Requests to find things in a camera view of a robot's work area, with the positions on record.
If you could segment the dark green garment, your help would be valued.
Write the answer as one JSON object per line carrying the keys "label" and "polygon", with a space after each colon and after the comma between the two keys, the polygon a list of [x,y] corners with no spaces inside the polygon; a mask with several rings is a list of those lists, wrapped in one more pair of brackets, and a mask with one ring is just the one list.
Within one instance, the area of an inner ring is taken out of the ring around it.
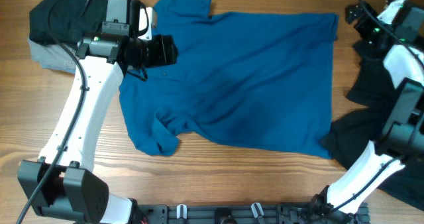
{"label": "dark green garment", "polygon": [[[353,44],[361,57],[358,77],[346,98],[364,105],[332,122],[329,134],[320,145],[344,168],[350,168],[362,154],[369,140],[377,137],[384,112],[389,111],[395,87],[383,65],[384,52],[365,40]],[[423,163],[416,162],[389,177],[379,188],[392,197],[423,210]]]}

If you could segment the blue polo shirt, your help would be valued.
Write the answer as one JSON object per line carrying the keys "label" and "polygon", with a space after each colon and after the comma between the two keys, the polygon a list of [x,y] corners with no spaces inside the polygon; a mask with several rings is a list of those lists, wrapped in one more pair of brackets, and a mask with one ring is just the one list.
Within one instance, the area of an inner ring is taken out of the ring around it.
{"label": "blue polo shirt", "polygon": [[159,0],[155,34],[170,35],[177,62],[136,71],[120,85],[128,136],[170,156],[178,135],[218,144],[329,158],[334,13],[210,13],[211,0]]}

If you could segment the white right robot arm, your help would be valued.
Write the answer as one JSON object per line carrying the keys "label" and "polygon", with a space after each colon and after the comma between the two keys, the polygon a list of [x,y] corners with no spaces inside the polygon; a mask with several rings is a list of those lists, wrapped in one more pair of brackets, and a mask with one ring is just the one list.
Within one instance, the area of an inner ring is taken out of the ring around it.
{"label": "white right robot arm", "polygon": [[363,223],[358,210],[375,189],[423,208],[423,9],[386,3],[381,13],[365,1],[345,10],[362,58],[347,97],[362,109],[333,122],[321,140],[346,173],[313,197],[309,223]]}

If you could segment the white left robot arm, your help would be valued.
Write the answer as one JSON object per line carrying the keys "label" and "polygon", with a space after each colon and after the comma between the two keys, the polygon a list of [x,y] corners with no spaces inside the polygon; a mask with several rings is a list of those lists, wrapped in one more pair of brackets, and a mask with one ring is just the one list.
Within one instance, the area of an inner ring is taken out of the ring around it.
{"label": "white left robot arm", "polygon": [[111,100],[125,76],[176,63],[169,35],[152,35],[155,12],[139,0],[108,0],[99,32],[88,32],[70,58],[74,82],[58,124],[35,161],[17,178],[27,196],[23,213],[76,223],[147,223],[136,200],[119,197],[93,173],[95,149]]}

